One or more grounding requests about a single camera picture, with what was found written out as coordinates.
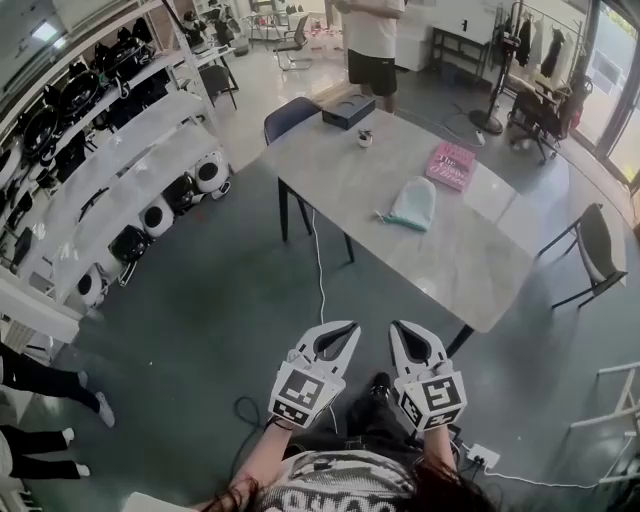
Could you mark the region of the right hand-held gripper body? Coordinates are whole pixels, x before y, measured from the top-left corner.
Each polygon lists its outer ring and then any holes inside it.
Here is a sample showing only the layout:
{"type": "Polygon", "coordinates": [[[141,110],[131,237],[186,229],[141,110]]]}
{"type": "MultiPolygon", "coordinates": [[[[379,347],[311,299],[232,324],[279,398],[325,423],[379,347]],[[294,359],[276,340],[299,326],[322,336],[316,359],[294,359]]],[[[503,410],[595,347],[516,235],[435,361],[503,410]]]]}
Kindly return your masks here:
{"type": "Polygon", "coordinates": [[[397,405],[415,431],[428,431],[455,422],[467,406],[462,374],[451,362],[394,369],[397,405]]]}

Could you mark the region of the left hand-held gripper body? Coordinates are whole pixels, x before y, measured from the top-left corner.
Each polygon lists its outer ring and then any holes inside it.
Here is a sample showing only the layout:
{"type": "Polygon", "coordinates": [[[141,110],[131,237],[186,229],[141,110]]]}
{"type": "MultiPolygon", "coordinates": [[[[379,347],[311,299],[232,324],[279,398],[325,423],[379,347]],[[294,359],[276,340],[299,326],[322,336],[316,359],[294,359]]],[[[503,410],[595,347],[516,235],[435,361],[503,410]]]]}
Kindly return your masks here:
{"type": "Polygon", "coordinates": [[[291,350],[278,369],[268,411],[272,416],[307,429],[345,388],[343,378],[291,350]]]}

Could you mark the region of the mint green drawstring pouch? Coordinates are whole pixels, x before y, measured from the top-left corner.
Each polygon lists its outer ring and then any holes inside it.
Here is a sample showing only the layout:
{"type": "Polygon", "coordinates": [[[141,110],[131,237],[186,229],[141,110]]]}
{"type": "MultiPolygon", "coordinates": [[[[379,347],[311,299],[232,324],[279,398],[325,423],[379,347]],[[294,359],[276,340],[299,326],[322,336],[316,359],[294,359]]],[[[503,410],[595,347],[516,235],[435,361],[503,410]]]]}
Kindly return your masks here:
{"type": "Polygon", "coordinates": [[[387,213],[375,211],[374,214],[383,223],[425,233],[431,227],[435,206],[435,185],[424,177],[415,177],[404,185],[387,213]]]}

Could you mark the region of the person's left forearm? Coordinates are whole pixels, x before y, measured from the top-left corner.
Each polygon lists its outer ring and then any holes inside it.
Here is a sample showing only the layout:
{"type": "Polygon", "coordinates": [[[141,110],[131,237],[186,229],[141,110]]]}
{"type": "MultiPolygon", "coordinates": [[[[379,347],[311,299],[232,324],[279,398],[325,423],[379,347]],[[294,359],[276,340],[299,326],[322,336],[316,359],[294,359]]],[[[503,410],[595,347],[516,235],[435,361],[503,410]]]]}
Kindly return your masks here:
{"type": "Polygon", "coordinates": [[[229,492],[237,505],[245,505],[255,490],[269,486],[277,479],[293,431],[272,425],[263,432],[231,481],[229,492]]]}

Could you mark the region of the person's black trousers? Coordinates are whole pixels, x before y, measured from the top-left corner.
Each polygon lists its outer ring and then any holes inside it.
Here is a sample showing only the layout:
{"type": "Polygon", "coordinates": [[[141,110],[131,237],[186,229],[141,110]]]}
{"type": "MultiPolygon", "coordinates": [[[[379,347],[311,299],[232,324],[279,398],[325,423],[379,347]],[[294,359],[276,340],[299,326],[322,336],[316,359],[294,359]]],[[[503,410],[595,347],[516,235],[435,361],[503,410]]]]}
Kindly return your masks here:
{"type": "Polygon", "coordinates": [[[409,434],[396,418],[384,395],[365,394],[346,411],[344,432],[336,434],[328,426],[313,427],[294,435],[284,459],[303,452],[364,450],[396,461],[415,461],[420,450],[409,443],[409,434]]]}

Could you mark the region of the person's patterned shirt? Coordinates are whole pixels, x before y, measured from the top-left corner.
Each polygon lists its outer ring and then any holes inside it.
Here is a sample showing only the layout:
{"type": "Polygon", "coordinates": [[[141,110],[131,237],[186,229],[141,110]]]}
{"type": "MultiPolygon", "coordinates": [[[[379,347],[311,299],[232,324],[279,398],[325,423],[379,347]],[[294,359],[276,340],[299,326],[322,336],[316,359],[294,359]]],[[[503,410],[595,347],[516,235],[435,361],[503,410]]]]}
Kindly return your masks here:
{"type": "Polygon", "coordinates": [[[282,460],[277,479],[237,509],[213,500],[187,508],[135,492],[121,512],[401,512],[415,492],[410,465],[364,450],[309,451],[282,460]]]}

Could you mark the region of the white round robot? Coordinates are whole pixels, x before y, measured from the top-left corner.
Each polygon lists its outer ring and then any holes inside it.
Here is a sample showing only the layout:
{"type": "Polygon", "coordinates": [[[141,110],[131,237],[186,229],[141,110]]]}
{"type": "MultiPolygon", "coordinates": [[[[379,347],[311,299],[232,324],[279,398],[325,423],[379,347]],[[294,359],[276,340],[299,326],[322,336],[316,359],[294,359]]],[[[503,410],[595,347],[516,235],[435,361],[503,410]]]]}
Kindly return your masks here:
{"type": "Polygon", "coordinates": [[[172,227],[174,220],[174,212],[162,196],[157,197],[140,214],[143,228],[151,239],[162,236],[172,227]]]}
{"type": "Polygon", "coordinates": [[[87,308],[98,307],[106,296],[107,280],[101,267],[93,264],[77,284],[77,293],[87,308]]]}
{"type": "Polygon", "coordinates": [[[224,197],[230,190],[230,166],[220,150],[207,153],[194,167],[194,178],[201,193],[214,200],[224,197]]]}

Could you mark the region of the blue chair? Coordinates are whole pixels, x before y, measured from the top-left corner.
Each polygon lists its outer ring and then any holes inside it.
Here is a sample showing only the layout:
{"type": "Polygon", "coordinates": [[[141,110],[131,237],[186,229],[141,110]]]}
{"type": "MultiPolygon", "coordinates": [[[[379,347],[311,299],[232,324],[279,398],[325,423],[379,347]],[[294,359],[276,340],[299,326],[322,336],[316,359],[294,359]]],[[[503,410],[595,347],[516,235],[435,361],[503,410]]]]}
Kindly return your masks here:
{"type": "Polygon", "coordinates": [[[306,97],[296,97],[269,114],[263,123],[265,142],[270,145],[299,123],[321,111],[321,107],[306,97]]]}

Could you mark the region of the black office chair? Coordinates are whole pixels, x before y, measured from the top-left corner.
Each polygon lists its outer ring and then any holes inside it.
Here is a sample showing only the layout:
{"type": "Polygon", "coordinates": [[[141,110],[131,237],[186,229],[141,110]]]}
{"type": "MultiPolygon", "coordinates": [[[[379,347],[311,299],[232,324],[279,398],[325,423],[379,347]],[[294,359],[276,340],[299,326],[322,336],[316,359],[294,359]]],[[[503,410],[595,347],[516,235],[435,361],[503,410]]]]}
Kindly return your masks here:
{"type": "Polygon", "coordinates": [[[523,148],[525,142],[534,142],[544,166],[558,155],[560,143],[569,134],[569,119],[563,119],[559,111],[545,103],[535,92],[523,90],[516,94],[513,106],[507,115],[507,127],[518,127],[523,133],[510,140],[510,147],[523,148]]]}

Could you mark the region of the black floor fan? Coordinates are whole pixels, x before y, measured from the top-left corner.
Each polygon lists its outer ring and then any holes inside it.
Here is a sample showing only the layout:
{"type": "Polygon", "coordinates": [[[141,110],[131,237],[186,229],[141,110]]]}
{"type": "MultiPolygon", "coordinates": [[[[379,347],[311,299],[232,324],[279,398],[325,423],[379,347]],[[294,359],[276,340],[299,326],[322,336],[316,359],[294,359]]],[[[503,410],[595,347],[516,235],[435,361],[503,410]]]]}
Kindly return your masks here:
{"type": "Polygon", "coordinates": [[[518,11],[514,12],[514,6],[510,8],[506,20],[499,24],[494,30],[494,36],[498,37],[496,40],[498,43],[497,47],[500,50],[500,55],[503,57],[503,60],[495,87],[491,92],[489,106],[485,110],[470,110],[467,114],[468,120],[475,128],[480,132],[492,136],[501,135],[504,131],[503,124],[496,117],[498,98],[503,90],[514,53],[520,46],[520,38],[518,37],[520,22],[518,21],[518,17],[521,14],[522,8],[519,7],[518,11]]]}

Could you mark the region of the white shelf rack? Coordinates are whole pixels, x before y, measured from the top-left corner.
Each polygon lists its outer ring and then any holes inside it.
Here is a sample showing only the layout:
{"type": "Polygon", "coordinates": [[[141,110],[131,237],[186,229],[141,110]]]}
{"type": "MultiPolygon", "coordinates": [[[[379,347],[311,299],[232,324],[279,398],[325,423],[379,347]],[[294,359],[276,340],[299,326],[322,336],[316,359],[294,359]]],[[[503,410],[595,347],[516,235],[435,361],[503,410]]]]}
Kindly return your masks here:
{"type": "Polygon", "coordinates": [[[214,47],[188,45],[174,0],[129,0],[99,9],[61,59],[0,118],[0,153],[15,145],[19,117],[43,106],[45,86],[63,88],[72,64],[88,66],[98,42],[112,46],[120,28],[132,29],[139,18],[149,27],[156,53],[131,85],[165,71],[167,94],[123,127],[99,131],[93,119],[118,98],[109,90],[60,140],[65,145],[85,130],[86,160],[76,171],[43,188],[36,182],[42,167],[35,165],[0,209],[0,341],[16,349],[35,334],[72,342],[80,320],[94,309],[77,293],[83,275],[98,264],[106,294],[113,283],[125,283],[138,260],[117,260],[111,242],[127,225],[145,232],[144,209],[181,174],[194,177],[195,164],[207,153],[222,150],[213,103],[194,59],[214,47]]]}

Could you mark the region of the metal cantilever chair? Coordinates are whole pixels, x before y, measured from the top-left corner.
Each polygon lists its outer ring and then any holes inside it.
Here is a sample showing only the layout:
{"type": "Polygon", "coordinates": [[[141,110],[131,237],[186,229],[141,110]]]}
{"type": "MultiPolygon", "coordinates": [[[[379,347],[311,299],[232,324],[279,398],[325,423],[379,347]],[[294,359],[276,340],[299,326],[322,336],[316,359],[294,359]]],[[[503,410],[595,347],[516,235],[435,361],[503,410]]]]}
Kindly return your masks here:
{"type": "Polygon", "coordinates": [[[304,14],[299,18],[296,28],[288,31],[286,35],[280,38],[273,49],[276,55],[277,63],[281,71],[307,70],[312,66],[313,58],[303,56],[293,58],[292,53],[299,53],[305,49],[308,39],[305,36],[305,25],[309,15],[304,14]]]}

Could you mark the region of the pile of black equipment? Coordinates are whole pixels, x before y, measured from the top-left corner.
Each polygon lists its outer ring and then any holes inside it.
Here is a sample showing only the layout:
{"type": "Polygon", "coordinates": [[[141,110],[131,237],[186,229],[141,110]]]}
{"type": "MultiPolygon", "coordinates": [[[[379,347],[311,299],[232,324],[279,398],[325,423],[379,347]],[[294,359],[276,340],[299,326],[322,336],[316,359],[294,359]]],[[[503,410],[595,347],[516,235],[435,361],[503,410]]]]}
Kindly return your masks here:
{"type": "Polygon", "coordinates": [[[93,119],[96,129],[114,131],[167,94],[169,78],[158,71],[133,87],[131,80],[150,65],[156,48],[146,21],[139,18],[132,29],[120,28],[117,41],[108,47],[98,42],[94,60],[69,67],[69,80],[58,89],[43,89],[43,106],[24,113],[17,122],[15,145],[0,153],[0,209],[15,198],[28,172],[40,165],[36,182],[52,188],[66,181],[86,160],[87,135],[81,129],[71,140],[60,143],[64,133],[79,124],[109,90],[118,98],[93,119]]]}

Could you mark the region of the white metal frame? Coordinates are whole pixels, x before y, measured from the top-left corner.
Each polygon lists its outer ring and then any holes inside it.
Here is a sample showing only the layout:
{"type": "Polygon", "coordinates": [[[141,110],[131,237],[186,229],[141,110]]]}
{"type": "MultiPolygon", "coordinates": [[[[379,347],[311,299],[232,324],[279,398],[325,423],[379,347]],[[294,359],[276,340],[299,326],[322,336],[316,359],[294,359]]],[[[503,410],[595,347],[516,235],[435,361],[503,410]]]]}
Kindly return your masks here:
{"type": "Polygon", "coordinates": [[[640,443],[640,398],[635,398],[633,396],[632,387],[634,383],[634,379],[637,374],[640,374],[640,362],[634,362],[619,366],[601,368],[596,373],[596,378],[599,379],[602,376],[614,375],[614,374],[624,374],[625,380],[623,383],[623,387],[620,392],[620,396],[616,402],[616,405],[612,412],[605,414],[603,416],[598,416],[594,418],[584,419],[580,421],[573,422],[569,425],[568,431],[572,432],[577,429],[583,429],[592,426],[599,426],[605,423],[610,423],[615,420],[630,420],[633,424],[633,431],[625,434],[625,437],[628,439],[627,443],[624,445],[622,451],[615,459],[614,463],[607,471],[604,477],[600,478],[599,481],[592,485],[575,485],[575,488],[580,490],[591,490],[595,489],[600,485],[608,485],[614,483],[622,483],[633,480],[640,480],[640,464],[638,468],[634,472],[626,472],[625,474],[614,476],[613,469],[615,468],[617,462],[621,458],[622,454],[626,450],[627,447],[631,445],[633,440],[636,440],[640,443]]]}

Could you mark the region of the grey chair with black frame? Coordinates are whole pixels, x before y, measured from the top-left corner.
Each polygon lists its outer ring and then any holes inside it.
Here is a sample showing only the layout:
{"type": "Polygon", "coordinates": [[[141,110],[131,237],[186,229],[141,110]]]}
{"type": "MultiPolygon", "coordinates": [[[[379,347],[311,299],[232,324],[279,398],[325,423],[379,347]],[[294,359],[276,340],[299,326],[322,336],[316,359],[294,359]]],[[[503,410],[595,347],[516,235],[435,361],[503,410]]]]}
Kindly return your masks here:
{"type": "Polygon", "coordinates": [[[552,310],[564,306],[576,299],[588,295],[588,298],[577,306],[581,309],[599,297],[627,276],[628,272],[618,269],[613,261],[612,240],[606,220],[602,213],[603,204],[592,203],[565,230],[545,245],[537,254],[542,256],[569,233],[574,240],[565,250],[568,255],[577,246],[581,261],[588,275],[590,286],[551,306],[552,310]]]}

